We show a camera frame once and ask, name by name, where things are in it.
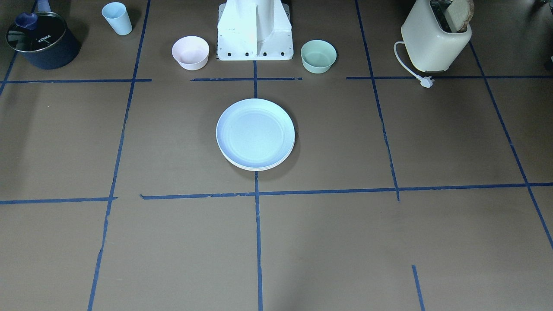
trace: plate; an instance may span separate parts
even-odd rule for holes
[[[217,122],[217,144],[239,168],[267,170],[282,163],[296,138],[290,116],[264,99],[245,99],[227,108]]]

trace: logo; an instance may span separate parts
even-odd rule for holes
[[[42,41],[48,39],[49,37],[50,37],[50,35],[47,35],[47,36],[45,36],[44,38],[39,39],[38,42],[42,42]]]

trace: white cable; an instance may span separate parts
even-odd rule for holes
[[[432,86],[432,83],[434,82],[434,80],[432,79],[431,76],[428,76],[428,77],[421,77],[419,76],[418,74],[414,73],[411,69],[409,69],[402,61],[401,59],[399,58],[399,55],[398,55],[398,44],[405,44],[405,42],[403,41],[398,41],[394,44],[394,54],[395,54],[395,58],[398,59],[398,62],[403,66],[403,68],[405,68],[410,74],[412,74],[417,80],[420,81],[420,85],[426,87],[426,88],[429,88]]]

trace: stacked plate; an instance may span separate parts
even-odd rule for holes
[[[252,171],[282,163],[292,152],[294,124],[277,104],[246,99],[227,108],[217,122],[217,144],[229,162]]]

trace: cup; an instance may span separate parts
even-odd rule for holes
[[[301,62],[314,74],[322,74],[336,61],[336,49],[323,40],[311,40],[301,47]]]
[[[173,44],[173,58],[187,70],[198,70],[207,64],[209,44],[200,37],[189,35]]]
[[[118,35],[129,34],[133,30],[127,8],[121,2],[106,4],[102,9],[102,15]]]

